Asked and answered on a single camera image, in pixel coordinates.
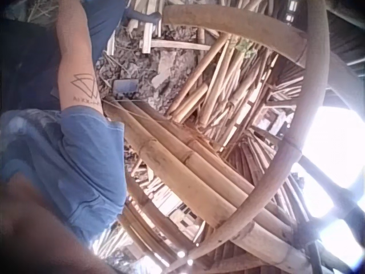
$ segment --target curved bamboo beam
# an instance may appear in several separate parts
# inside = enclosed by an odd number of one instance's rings
[[[322,105],[325,97],[330,61],[329,26],[324,0],[308,0],[307,4],[309,34],[306,60],[307,70],[303,80],[301,99],[298,102],[291,127],[258,186],[256,186],[243,204],[206,241],[192,250],[185,258],[171,264],[166,272],[175,270],[188,259],[196,259],[207,254],[231,239],[233,235],[238,234],[275,195],[290,173],[292,165],[302,156],[301,150],[306,135],[317,109]],[[270,258],[264,258],[261,252],[254,250],[251,253],[264,261],[270,262],[271,260]],[[284,271],[297,273],[293,272],[294,266],[285,267],[280,265],[279,267]],[[303,273],[311,272],[311,268],[306,268],[306,271]]]
[[[301,67],[306,66],[307,34],[259,13],[219,5],[167,6],[162,22],[207,27],[239,35],[280,53]],[[328,85],[350,109],[365,119],[363,85],[334,53],[330,57]]]

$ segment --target stone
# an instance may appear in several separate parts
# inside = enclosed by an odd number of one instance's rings
[[[158,69],[159,74],[171,69],[175,62],[176,51],[161,50],[160,54],[161,57]]]

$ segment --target wooden plank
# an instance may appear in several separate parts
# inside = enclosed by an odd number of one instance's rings
[[[156,11],[157,0],[148,0],[146,14],[151,14]],[[151,40],[152,40],[153,24],[145,23],[143,32],[143,46],[142,53],[151,53]]]
[[[140,41],[139,47],[143,48],[143,41]],[[166,47],[169,49],[186,49],[186,50],[209,50],[210,46],[196,43],[168,41],[168,40],[151,40],[151,47]]]

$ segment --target wooden beam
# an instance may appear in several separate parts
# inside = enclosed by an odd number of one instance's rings
[[[219,5],[168,6],[163,23],[216,29],[253,40],[301,67],[307,59],[307,34],[259,13]],[[328,85],[350,109],[365,119],[362,82],[334,53],[330,57]]]

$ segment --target rock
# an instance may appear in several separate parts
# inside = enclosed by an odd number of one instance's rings
[[[171,75],[170,69],[166,70],[160,74],[153,77],[151,83],[154,88],[158,88],[165,80],[167,80]]]
[[[170,70],[170,68],[173,66],[175,62],[176,51],[161,50],[160,55],[161,57],[158,69],[159,74]]]

